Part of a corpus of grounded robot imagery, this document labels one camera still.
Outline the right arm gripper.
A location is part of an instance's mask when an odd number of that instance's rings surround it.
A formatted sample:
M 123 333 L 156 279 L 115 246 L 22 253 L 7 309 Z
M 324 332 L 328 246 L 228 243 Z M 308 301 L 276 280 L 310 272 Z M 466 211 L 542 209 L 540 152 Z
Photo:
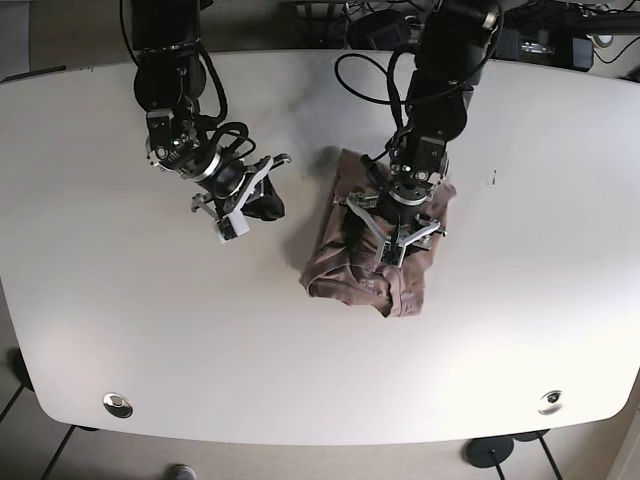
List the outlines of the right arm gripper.
M 220 153 L 215 153 L 212 160 L 192 160 L 188 163 L 188 179 L 203 193 L 193 196 L 191 211 L 202 210 L 214 220 L 241 211 L 246 217 L 277 221 L 285 216 L 285 205 L 269 174 L 290 162 L 286 153 L 265 156 L 254 164 L 231 157 L 224 163 Z

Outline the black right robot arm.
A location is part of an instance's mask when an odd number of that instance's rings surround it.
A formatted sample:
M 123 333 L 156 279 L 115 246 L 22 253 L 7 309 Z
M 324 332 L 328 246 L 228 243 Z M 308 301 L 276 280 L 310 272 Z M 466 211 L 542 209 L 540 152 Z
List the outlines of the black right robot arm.
M 231 215 L 265 222 L 285 206 L 269 173 L 289 161 L 280 154 L 249 164 L 256 143 L 248 126 L 228 120 L 228 98 L 201 40 L 207 1 L 122 1 L 121 33 L 137 67 L 134 97 L 146 113 L 147 157 L 198 185 L 194 210 L 223 227 Z

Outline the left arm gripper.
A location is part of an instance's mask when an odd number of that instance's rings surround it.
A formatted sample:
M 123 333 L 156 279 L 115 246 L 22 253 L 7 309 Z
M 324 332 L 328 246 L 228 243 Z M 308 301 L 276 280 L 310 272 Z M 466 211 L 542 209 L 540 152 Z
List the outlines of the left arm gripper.
M 385 243 L 405 255 L 433 252 L 447 235 L 448 189 L 439 187 L 418 206 L 396 205 L 391 195 L 356 188 L 332 195 L 332 245 L 350 255 L 379 255 Z

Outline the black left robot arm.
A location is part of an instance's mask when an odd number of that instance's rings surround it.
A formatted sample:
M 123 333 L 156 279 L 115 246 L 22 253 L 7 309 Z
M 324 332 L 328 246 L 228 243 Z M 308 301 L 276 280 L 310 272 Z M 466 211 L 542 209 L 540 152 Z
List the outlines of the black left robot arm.
M 482 70 L 493 56 L 504 27 L 498 1 L 437 1 L 427 15 L 420 40 L 409 48 L 415 69 L 408 91 L 400 94 L 391 55 L 384 73 L 396 130 L 383 154 L 389 167 L 367 155 L 361 162 L 376 194 L 351 193 L 345 203 L 372 232 L 376 259 L 400 266 L 409 249 L 428 250 L 442 221 L 423 211 L 448 176 L 447 145 L 465 129 L 467 110 Z

